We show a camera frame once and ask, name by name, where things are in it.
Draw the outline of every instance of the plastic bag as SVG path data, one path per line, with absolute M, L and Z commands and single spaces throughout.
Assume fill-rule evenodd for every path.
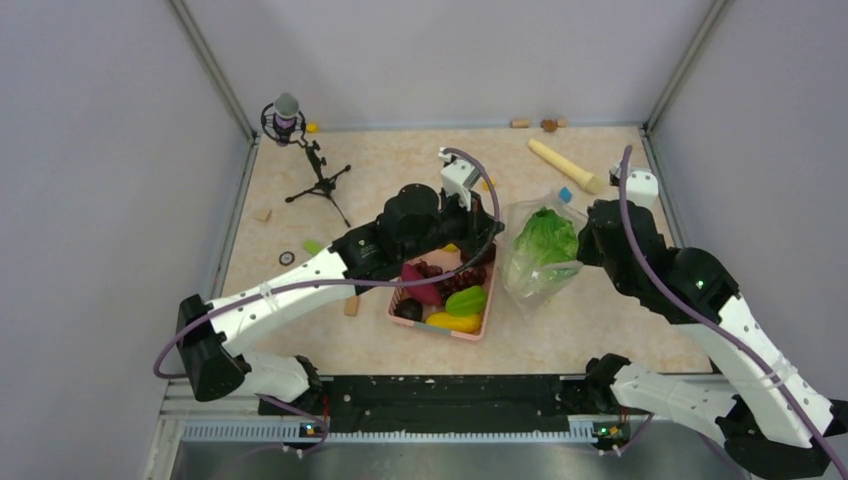
M 504 219 L 506 230 L 498 240 L 499 275 L 521 313 L 529 317 L 583 267 L 576 260 L 577 234 L 587 218 L 552 192 L 508 205 Z

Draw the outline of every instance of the beige tabletop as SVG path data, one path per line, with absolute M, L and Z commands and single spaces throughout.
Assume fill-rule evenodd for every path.
M 335 198 L 356 226 L 373 220 L 383 203 L 408 183 L 438 190 L 439 147 L 465 150 L 483 162 L 495 179 L 501 205 L 538 198 L 567 186 L 571 206 L 585 211 L 596 198 L 617 198 L 613 187 L 589 195 L 527 148 L 536 138 L 585 169 L 607 177 L 609 167 L 633 145 L 634 165 L 647 165 L 636 127 L 426 130 L 320 133 L 311 136 L 326 156 L 327 175 L 345 164 L 352 170 L 338 182 Z M 347 228 L 324 198 L 284 198 L 315 182 L 303 151 L 278 147 L 267 137 L 256 165 L 236 235 L 224 285 L 230 295 L 273 278 L 309 259 L 302 244 L 329 244 Z M 488 194 L 476 187 L 491 211 Z M 272 210 L 259 221 L 254 213 Z M 660 202 L 653 206 L 661 232 L 667 233 Z M 292 251 L 295 264 L 283 267 L 280 253 Z M 304 355 L 322 375 L 344 374 L 517 374 L 582 373 L 586 362 L 612 352 L 660 372 L 708 372 L 706 354 L 662 317 L 618 294 L 604 271 L 585 267 L 574 281 L 525 320 L 506 293 L 494 291 L 487 330 L 479 342 L 410 329 L 386 316 L 392 291 L 373 289 L 361 297 L 356 317 L 343 303 L 325 305 L 278 329 L 256 344 L 260 351 Z

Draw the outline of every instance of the tripod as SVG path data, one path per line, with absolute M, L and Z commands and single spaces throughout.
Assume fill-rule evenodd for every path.
M 342 220 L 344 220 L 345 225 L 350 228 L 350 222 L 348 222 L 347 218 L 345 218 L 344 213 L 342 213 L 342 209 L 339 208 L 339 205 L 333 198 L 332 193 L 333 190 L 336 189 L 336 180 L 339 178 L 339 176 L 341 176 L 341 174 L 350 171 L 350 165 L 345 165 L 345 168 L 340 170 L 338 173 L 325 178 L 323 172 L 321 172 L 321 167 L 327 165 L 327 159 L 324 157 L 318 158 L 318 154 L 315 153 L 321 150 L 321 146 L 318 145 L 318 142 L 313 140 L 311 145 L 309 144 L 309 142 L 306 141 L 304 141 L 303 143 L 297 142 L 297 144 L 300 145 L 300 147 L 303 148 L 303 150 L 306 152 L 306 158 L 309 159 L 309 164 L 312 165 L 312 170 L 315 172 L 315 175 L 318 176 L 318 181 L 315 182 L 315 185 L 310 188 L 307 188 L 306 190 L 298 193 L 297 195 L 286 197 L 286 203 L 292 203 L 293 201 L 307 194 L 324 197 L 329 200 L 334 207 L 336 207 L 336 210 L 339 211 L 339 215 L 342 216 Z

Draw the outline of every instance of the red grapes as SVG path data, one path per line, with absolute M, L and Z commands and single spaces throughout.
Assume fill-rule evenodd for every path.
M 418 270 L 418 273 L 425 278 L 436 277 L 444 273 L 442 267 L 428 265 L 425 261 L 420 261 L 414 266 Z M 484 283 L 486 283 L 486 269 L 483 267 L 471 267 L 447 280 L 435 283 L 434 286 L 439 291 L 439 295 L 442 297 L 442 303 L 444 304 L 454 293 L 461 292 L 475 285 L 482 286 Z

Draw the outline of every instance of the gray wall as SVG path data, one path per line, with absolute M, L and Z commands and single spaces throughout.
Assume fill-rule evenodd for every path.
M 164 1 L 0 6 L 0 478 L 140 476 L 245 154 Z
M 188 0 L 254 127 L 641 122 L 711 0 Z
M 844 0 L 735 2 L 656 138 L 689 243 L 724 261 L 775 343 L 841 399 L 846 21 Z

